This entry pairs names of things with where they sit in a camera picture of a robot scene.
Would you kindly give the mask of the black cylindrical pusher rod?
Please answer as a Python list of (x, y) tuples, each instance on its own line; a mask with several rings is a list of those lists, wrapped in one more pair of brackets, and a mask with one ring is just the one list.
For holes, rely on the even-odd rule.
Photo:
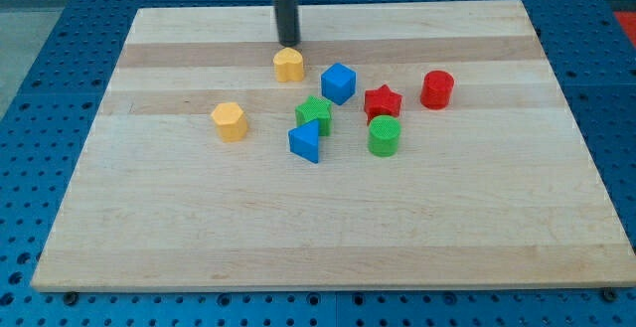
[(274, 9), (278, 42), (294, 47), (301, 41), (298, 0), (271, 0)]

